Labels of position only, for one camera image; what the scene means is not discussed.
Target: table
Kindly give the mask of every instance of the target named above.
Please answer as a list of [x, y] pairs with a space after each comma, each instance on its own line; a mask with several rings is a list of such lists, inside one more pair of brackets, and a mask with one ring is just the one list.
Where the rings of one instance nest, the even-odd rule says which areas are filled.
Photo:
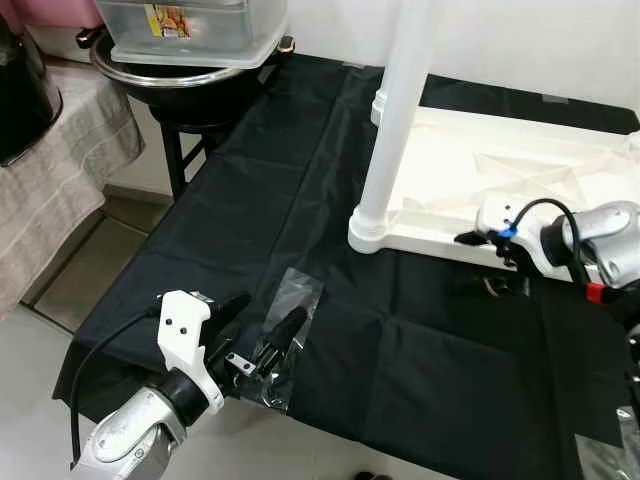
[[[248, 290], [245, 321], [261, 323], [295, 267], [325, 288], [291, 417], [461, 479], [578, 480], [576, 433], [619, 444], [624, 330], [571, 285], [531, 279], [528, 295], [494, 298], [478, 285], [502, 272], [347, 245], [381, 73], [303, 56], [287, 63], [78, 330], [54, 398], [68, 400], [87, 349], [156, 294]], [[432, 79], [423, 100], [638, 127], [628, 111], [557, 110], [533, 95]], [[156, 335], [157, 321], [142, 322], [96, 359], [84, 375], [85, 415], [101, 419], [157, 378]]]
[[88, 65], [48, 65], [64, 106], [21, 159], [0, 168], [0, 319], [75, 228], [104, 203], [111, 174], [144, 144], [126, 96]]

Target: white wall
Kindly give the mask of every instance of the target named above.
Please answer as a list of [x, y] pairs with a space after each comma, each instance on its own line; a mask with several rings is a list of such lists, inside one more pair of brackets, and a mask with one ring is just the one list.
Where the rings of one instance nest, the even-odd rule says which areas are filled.
[[[638, 0], [442, 0], [433, 73], [640, 110]], [[298, 52], [384, 65], [401, 0], [289, 0]], [[159, 130], [112, 183], [168, 193]]]

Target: black tablecloth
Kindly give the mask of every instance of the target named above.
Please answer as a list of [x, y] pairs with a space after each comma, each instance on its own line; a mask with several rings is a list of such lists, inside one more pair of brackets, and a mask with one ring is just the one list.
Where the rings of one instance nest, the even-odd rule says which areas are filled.
[[[578, 479], [574, 434], [619, 444], [624, 332], [572, 286], [532, 280], [529, 297], [498, 299], [471, 288], [488, 269], [347, 245], [381, 73], [294, 57], [78, 330], [54, 397], [68, 399], [87, 347], [156, 294], [248, 290], [244, 315], [259, 322], [295, 267], [325, 289], [290, 416], [462, 479]], [[638, 128], [620, 109], [442, 78], [428, 87], [429, 105]], [[102, 418], [162, 371], [156, 332], [143, 322], [92, 364], [85, 415]]]

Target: metal stand leg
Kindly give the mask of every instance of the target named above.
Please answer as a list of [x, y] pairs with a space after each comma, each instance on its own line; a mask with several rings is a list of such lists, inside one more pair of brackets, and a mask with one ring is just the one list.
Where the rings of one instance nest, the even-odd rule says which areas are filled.
[[177, 200], [184, 193], [187, 181], [184, 176], [184, 165], [182, 162], [182, 146], [180, 145], [180, 133], [172, 130], [164, 124], [160, 124], [162, 131], [162, 142], [164, 143], [164, 154], [169, 168], [169, 179], [171, 180], [171, 191], [173, 199]]

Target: cable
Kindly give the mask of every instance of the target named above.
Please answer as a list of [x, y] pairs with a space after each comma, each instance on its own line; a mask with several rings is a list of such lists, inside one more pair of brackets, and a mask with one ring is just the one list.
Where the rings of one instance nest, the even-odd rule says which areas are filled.
[[87, 355], [85, 355], [85, 357], [82, 359], [82, 362], [80, 362], [80, 365], [78, 366], [78, 369], [76, 370], [76, 373], [75, 373], [75, 375], [73, 377], [73, 382], [71, 384], [71, 395], [70, 395], [70, 400], [69, 400], [69, 410], [70, 410], [70, 414], [71, 414], [71, 421], [70, 421], [70, 426], [71, 426], [71, 448], [72, 448], [72, 451], [73, 451], [73, 462], [71, 464], [71, 468], [72, 469], [73, 469], [73, 467], [76, 466], [76, 464], [78, 463], [78, 460], [80, 460], [80, 455], [82, 454], [81, 450], [80, 450], [80, 428], [79, 428], [79, 425], [78, 425], [79, 424], [79, 418], [78, 418], [79, 417], [79, 412], [78, 412], [79, 391], [78, 391], [78, 387], [80, 386], [80, 378], [82, 376], [82, 372], [84, 371], [84, 369], [87, 366], [87, 364], [91, 361], [91, 359], [93, 359], [93, 357], [95, 357], [98, 353], [100, 353], [100, 351], [102, 349], [104, 349], [104, 347], [106, 347], [115, 338], [117, 338], [118, 336], [122, 335], [124, 332], [129, 330], [131, 327], [136, 325], [141, 320], [144, 320], [145, 318], [157, 316], [158, 314], [159, 314], [159, 310], [157, 308], [150, 308], [149, 310], [145, 311], [144, 313], [141, 313], [141, 314], [137, 315], [136, 317], [132, 318], [127, 323], [125, 323], [124, 325], [120, 326], [117, 330], [112, 332], [110, 335], [108, 335], [107, 337], [105, 337], [102, 340], [100, 340], [100, 342], [98, 342], [89, 351], [89, 353], [87, 353]]
[[578, 224], [576, 223], [576, 218], [573, 215], [573, 212], [569, 210], [569, 208], [564, 203], [556, 200], [555, 198], [539, 198], [538, 200], [529, 202], [524, 206], [522, 210], [520, 210], [520, 213], [518, 213], [516, 219], [513, 221], [508, 230], [511, 232], [516, 232], [518, 230], [518, 225], [527, 214], [527, 212], [536, 205], [540, 205], [543, 203], [548, 203], [558, 207], [567, 217], [567, 221], [569, 222], [569, 226], [571, 227], [573, 250], [572, 265], [568, 265], [569, 273], [571, 274], [571, 278], [575, 283], [586, 286], [589, 283], [589, 275], [587, 274], [587, 270], [582, 264], [582, 260], [580, 259], [580, 230], [578, 229]]

